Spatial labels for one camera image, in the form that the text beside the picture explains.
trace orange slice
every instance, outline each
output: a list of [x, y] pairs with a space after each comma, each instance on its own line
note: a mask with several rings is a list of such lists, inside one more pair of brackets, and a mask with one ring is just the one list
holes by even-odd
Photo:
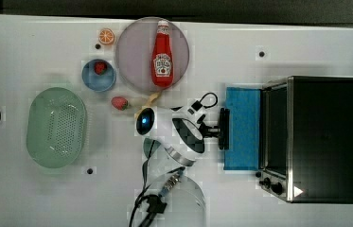
[[109, 28], [104, 28], [99, 32], [99, 42], [104, 45], [113, 44], [115, 35]]

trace tabletop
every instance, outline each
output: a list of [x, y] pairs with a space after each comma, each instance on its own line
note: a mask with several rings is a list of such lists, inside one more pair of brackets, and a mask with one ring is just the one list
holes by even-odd
[[[97, 35], [116, 37], [131, 20], [0, 15], [0, 226], [126, 226], [141, 191], [143, 138], [113, 96], [143, 96], [118, 75], [95, 93], [83, 65], [104, 59], [115, 70], [115, 45], [95, 49]], [[257, 86], [288, 76], [353, 77], [353, 28], [175, 22], [190, 47], [182, 80], [158, 106], [185, 105], [214, 92], [216, 124], [227, 86]], [[79, 158], [61, 169], [38, 166], [26, 149], [28, 111], [41, 91], [61, 86], [83, 100], [87, 136]], [[263, 191], [252, 171], [224, 171], [217, 140], [188, 171], [205, 194], [208, 226], [353, 226], [353, 205], [289, 204]], [[86, 174], [87, 168], [94, 174]]]

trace food item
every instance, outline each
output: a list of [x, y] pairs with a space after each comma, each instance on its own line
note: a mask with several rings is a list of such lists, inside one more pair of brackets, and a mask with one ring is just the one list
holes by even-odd
[[167, 88], [173, 82], [173, 62], [170, 50], [169, 25], [159, 21], [151, 58], [151, 78], [155, 85]]
[[94, 63], [94, 72], [96, 72], [96, 74], [98, 75], [104, 74], [107, 69], [108, 69], [108, 66], [104, 61], [97, 61]]
[[122, 96], [113, 97], [111, 103], [119, 111], [124, 111], [129, 107], [128, 100]]
[[113, 44], [115, 35], [109, 28], [104, 28], [99, 32], [99, 42], [104, 45]]

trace ketchup bottle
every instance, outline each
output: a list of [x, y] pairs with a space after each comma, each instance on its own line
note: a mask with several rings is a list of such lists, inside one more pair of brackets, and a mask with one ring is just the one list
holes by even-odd
[[173, 82], [173, 62], [168, 30], [167, 21], [158, 22], [155, 47], [151, 58], [152, 81], [163, 88], [170, 86]]

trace small bowl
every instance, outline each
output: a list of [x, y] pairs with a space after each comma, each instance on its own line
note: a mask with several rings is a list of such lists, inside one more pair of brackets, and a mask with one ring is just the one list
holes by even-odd
[[[105, 62], [106, 71], [99, 75], [95, 72], [94, 66], [96, 62]], [[108, 91], [116, 82], [116, 71], [114, 68], [105, 60], [92, 60], [84, 65], [82, 68], [82, 80], [84, 84], [91, 90], [96, 92]]]

